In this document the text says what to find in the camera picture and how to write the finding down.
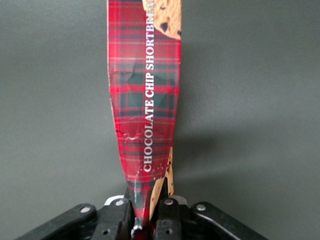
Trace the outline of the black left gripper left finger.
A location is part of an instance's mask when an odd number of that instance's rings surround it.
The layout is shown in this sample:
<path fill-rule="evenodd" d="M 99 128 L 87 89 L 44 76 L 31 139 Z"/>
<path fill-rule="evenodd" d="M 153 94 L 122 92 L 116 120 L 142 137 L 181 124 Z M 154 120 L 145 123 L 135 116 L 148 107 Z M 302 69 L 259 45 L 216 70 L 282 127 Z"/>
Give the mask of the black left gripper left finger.
<path fill-rule="evenodd" d="M 95 240 L 130 240 L 134 210 L 126 195 L 109 197 L 97 211 Z"/>

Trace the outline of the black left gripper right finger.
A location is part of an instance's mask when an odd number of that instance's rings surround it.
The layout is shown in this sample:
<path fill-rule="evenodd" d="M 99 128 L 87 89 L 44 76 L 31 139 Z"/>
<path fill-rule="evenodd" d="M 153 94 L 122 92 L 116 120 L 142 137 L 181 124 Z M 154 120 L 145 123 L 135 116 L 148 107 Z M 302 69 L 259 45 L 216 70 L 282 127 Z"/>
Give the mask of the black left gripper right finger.
<path fill-rule="evenodd" d="M 183 239 L 180 207 L 186 205 L 187 200 L 179 195 L 167 196 L 158 202 L 153 240 Z"/>

